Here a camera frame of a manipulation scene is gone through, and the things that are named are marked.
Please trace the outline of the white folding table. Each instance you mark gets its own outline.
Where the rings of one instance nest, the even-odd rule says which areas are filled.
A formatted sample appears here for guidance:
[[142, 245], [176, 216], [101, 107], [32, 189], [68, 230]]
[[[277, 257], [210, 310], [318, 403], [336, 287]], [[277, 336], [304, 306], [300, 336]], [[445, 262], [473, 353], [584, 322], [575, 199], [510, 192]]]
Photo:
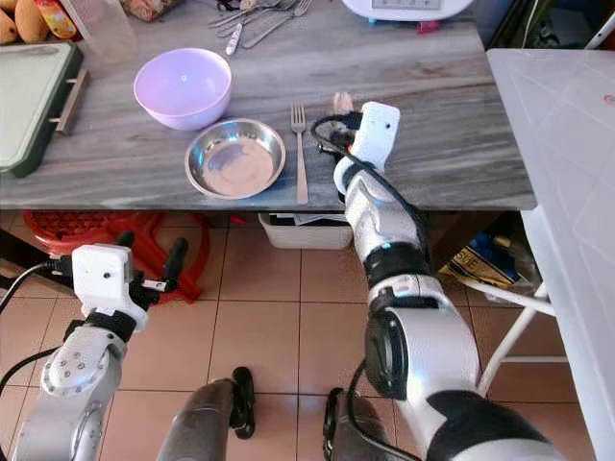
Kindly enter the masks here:
[[615, 461], [615, 50], [487, 54], [536, 207], [523, 219], [597, 461]]

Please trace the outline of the red plastic stool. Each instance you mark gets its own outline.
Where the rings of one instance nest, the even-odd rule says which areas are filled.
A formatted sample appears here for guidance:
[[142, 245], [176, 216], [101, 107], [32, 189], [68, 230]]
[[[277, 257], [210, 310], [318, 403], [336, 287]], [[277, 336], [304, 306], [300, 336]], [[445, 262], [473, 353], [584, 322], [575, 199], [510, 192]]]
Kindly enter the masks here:
[[[22, 219], [36, 240], [49, 255], [69, 255], [87, 243], [111, 243], [120, 234], [135, 234], [135, 267], [148, 276], [161, 277], [167, 251], [157, 242], [167, 212], [155, 211], [86, 211], [86, 210], [25, 210]], [[210, 250], [209, 224], [202, 215], [193, 214], [199, 238], [189, 242], [196, 250], [192, 265], [180, 275], [179, 288], [166, 296], [170, 302], [194, 302], [203, 293], [198, 279], [207, 269]]]

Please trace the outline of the robot right leg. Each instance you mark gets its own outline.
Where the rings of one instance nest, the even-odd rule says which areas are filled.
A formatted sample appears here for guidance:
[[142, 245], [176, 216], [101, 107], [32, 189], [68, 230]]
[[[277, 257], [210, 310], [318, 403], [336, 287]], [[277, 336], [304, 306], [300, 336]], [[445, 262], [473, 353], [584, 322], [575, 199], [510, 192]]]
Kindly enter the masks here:
[[366, 442], [355, 430], [355, 425], [372, 438], [387, 442], [381, 417], [369, 400], [357, 396], [350, 405], [344, 388], [332, 388], [327, 395], [322, 427], [322, 455], [326, 461], [396, 461], [385, 449]]

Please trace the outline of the white plastic bin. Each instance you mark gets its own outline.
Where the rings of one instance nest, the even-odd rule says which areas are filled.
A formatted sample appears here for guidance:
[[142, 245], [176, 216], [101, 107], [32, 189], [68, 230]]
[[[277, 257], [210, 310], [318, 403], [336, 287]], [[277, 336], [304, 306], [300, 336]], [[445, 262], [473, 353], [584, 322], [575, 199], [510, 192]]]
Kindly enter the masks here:
[[287, 250], [342, 250], [351, 246], [353, 232], [346, 221], [325, 219], [312, 221], [302, 227], [290, 218], [260, 212], [260, 226], [265, 236], [277, 249]]

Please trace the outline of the long steel fork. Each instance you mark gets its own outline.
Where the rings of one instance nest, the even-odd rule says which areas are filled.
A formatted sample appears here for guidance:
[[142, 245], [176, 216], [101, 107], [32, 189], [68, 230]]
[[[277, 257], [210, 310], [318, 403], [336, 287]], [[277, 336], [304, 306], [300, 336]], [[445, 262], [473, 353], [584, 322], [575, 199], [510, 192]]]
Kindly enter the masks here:
[[277, 21], [274, 22], [273, 25], [269, 27], [267, 31], [264, 31], [263, 34], [259, 34], [258, 36], [251, 36], [250, 39], [247, 39], [246, 42], [242, 43], [242, 48], [254, 48], [256, 44], [260, 43], [261, 40], [264, 40], [266, 36], [271, 36], [274, 31], [278, 30], [278, 28], [280, 28], [282, 25], [285, 25], [285, 23], [290, 21], [290, 19], [303, 16], [303, 14], [307, 13], [312, 3], [313, 0], [296, 0], [296, 4], [294, 8], [291, 9], [290, 14], [287, 14], [286, 17], [283, 17], [281, 19], [277, 19]]

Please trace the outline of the white-handled knife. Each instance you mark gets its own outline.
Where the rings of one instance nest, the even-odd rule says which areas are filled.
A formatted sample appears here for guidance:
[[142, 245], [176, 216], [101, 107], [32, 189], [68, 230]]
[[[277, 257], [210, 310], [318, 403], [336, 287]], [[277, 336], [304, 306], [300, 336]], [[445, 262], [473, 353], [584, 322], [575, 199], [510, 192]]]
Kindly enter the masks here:
[[242, 36], [243, 25], [241, 22], [236, 23], [233, 29], [230, 31], [230, 35], [228, 38], [227, 48], [225, 48], [225, 54], [227, 56], [233, 56], [234, 53], [237, 52], [237, 49], [240, 48], [240, 39]]

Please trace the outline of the yellow mango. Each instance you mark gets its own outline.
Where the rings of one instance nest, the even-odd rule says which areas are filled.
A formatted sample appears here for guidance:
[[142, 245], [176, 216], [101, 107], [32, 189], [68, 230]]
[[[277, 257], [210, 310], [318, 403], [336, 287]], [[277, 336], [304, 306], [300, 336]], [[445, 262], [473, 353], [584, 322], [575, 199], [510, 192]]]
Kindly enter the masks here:
[[47, 39], [49, 28], [35, 0], [16, 0], [14, 26], [22, 42], [40, 43]]
[[0, 44], [12, 44], [19, 40], [16, 23], [12, 19], [12, 15], [5, 10], [0, 10]]

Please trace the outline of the round steel dish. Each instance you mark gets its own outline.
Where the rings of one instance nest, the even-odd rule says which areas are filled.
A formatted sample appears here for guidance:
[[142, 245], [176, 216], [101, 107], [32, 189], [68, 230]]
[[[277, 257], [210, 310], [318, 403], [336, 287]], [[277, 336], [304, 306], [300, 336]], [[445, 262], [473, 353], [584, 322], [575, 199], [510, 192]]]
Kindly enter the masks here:
[[184, 170], [204, 196], [241, 201], [271, 187], [286, 163], [283, 138], [251, 118], [220, 120], [198, 132], [187, 148]]

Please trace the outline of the white kitchen appliance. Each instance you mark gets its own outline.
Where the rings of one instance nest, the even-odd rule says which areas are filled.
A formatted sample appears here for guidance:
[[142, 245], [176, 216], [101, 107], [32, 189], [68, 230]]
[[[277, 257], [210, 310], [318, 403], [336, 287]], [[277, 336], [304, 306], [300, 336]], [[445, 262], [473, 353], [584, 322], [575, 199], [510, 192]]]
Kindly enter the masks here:
[[435, 23], [464, 12], [475, 0], [341, 0], [357, 16], [377, 21], [418, 23], [419, 34], [433, 32]]

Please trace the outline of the long steel spoon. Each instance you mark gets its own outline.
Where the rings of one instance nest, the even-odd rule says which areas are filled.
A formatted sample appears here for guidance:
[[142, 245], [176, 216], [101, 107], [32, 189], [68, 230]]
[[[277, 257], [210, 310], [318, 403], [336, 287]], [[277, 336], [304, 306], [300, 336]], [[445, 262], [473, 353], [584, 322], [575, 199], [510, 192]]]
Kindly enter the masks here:
[[255, 12], [264, 12], [264, 10], [276, 8], [281, 2], [282, 0], [240, 0], [240, 9], [237, 12], [225, 14], [220, 19], [215, 19], [209, 26], [211, 28], [220, 28], [232, 25], [237, 19], [245, 18]]

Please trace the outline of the dark wooden bench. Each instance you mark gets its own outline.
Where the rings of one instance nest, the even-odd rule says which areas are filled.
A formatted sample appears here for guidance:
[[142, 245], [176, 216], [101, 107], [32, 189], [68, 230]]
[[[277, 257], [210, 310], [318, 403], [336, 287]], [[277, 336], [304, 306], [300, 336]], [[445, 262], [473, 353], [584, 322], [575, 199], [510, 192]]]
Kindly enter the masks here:
[[1, 271], [8, 267], [16, 269], [17, 274], [21, 274], [36, 264], [47, 262], [48, 259], [47, 252], [39, 246], [21, 240], [8, 230], [0, 230]]

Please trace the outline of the robot left leg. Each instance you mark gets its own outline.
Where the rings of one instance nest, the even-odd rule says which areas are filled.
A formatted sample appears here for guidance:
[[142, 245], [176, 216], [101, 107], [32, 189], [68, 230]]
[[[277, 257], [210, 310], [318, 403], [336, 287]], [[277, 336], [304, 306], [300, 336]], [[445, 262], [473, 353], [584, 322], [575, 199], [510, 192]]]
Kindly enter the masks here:
[[173, 418], [157, 461], [225, 461], [229, 433], [242, 440], [255, 434], [255, 403], [246, 366], [198, 388]]

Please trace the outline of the clear plastic container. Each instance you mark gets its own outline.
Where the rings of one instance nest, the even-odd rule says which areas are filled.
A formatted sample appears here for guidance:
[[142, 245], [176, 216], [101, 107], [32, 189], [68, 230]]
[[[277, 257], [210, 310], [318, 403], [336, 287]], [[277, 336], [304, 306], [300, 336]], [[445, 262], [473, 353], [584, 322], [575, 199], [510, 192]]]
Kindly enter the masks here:
[[86, 64], [93, 69], [130, 61], [137, 39], [120, 0], [61, 0], [83, 36]]

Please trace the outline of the red yellow snack packet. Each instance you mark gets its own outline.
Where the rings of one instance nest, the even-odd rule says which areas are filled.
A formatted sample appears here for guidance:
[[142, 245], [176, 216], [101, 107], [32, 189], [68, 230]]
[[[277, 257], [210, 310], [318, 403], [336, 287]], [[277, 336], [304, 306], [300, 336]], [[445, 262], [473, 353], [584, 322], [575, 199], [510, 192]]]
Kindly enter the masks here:
[[78, 27], [59, 0], [35, 0], [35, 5], [50, 34], [60, 39], [75, 39]]

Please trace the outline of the lilac plastic bowl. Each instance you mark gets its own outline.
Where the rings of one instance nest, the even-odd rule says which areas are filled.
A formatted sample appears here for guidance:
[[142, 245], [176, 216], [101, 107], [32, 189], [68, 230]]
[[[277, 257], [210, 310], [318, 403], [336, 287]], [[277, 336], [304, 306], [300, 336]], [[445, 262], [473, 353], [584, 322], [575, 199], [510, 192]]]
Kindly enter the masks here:
[[202, 48], [166, 50], [137, 70], [137, 104], [163, 126], [199, 131], [221, 118], [232, 100], [227, 59]]

